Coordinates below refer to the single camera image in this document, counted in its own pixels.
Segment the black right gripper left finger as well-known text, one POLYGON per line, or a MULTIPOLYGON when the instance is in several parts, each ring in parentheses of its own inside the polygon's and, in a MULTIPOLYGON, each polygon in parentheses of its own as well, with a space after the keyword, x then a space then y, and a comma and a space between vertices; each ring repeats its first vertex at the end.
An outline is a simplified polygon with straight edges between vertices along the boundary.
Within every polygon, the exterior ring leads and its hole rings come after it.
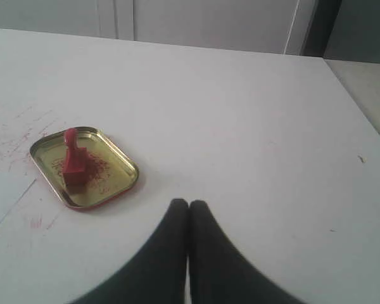
POLYGON ((141 249, 74 303, 184 303, 188 223, 188 203, 173 199, 141 249))

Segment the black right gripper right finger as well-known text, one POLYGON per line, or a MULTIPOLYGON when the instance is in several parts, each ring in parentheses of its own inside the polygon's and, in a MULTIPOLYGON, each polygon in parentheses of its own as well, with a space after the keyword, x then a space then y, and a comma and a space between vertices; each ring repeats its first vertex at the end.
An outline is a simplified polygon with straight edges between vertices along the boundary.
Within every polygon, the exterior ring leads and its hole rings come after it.
POLYGON ((193 303, 300 303, 245 259, 206 202, 189 207, 189 281, 193 303))

